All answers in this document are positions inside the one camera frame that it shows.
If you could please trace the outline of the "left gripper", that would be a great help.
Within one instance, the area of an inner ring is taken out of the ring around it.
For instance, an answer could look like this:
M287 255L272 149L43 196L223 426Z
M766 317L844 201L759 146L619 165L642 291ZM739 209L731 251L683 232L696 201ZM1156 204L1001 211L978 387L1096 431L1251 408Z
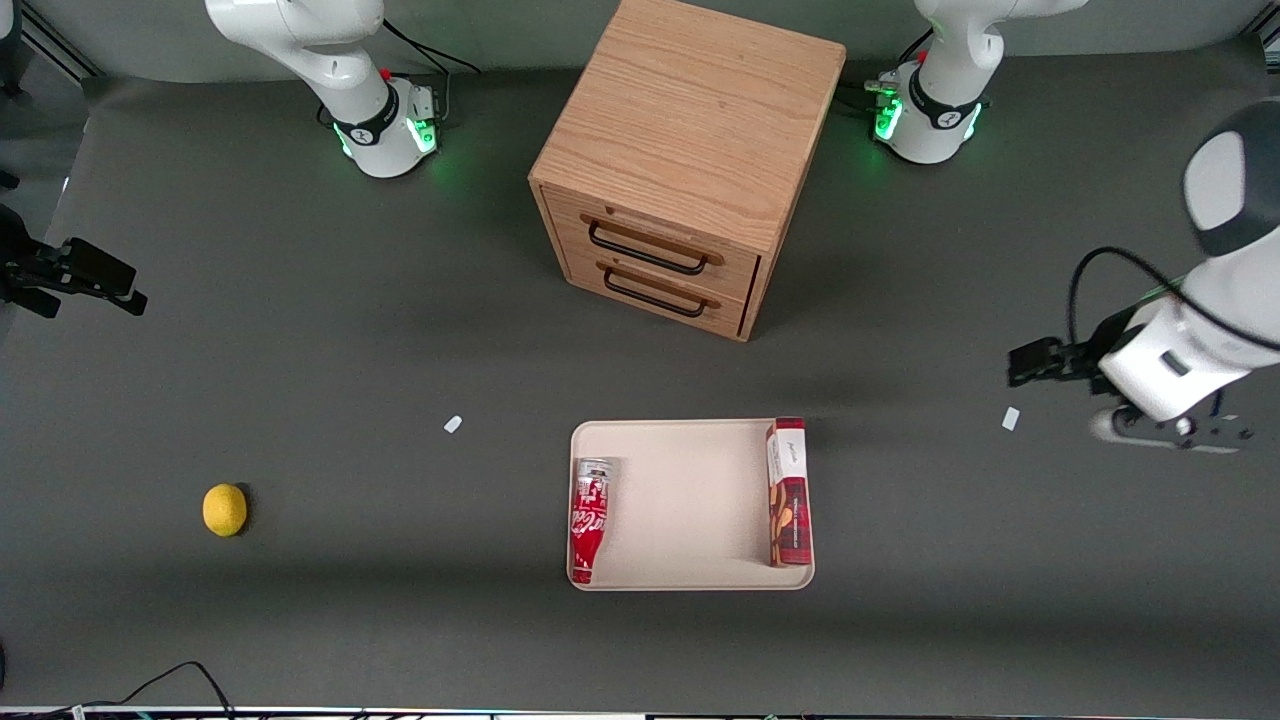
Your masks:
M1060 378L1111 395L1115 386L1147 416L1170 421L1258 366L1257 343L1162 296L1135 310L1111 350L1101 340L1064 345L1056 337L1010 350L1007 387Z

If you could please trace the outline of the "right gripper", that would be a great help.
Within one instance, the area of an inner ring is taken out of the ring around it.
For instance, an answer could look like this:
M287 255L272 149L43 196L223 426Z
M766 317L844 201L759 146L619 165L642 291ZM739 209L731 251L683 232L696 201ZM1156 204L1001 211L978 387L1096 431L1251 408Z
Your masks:
M28 232L17 211L1 205L1 301L37 316L58 316L61 300L35 288L23 263L40 259L46 243ZM148 299L134 287L137 270L82 238L69 238L44 254L52 288L65 295L106 300L133 316L142 316Z

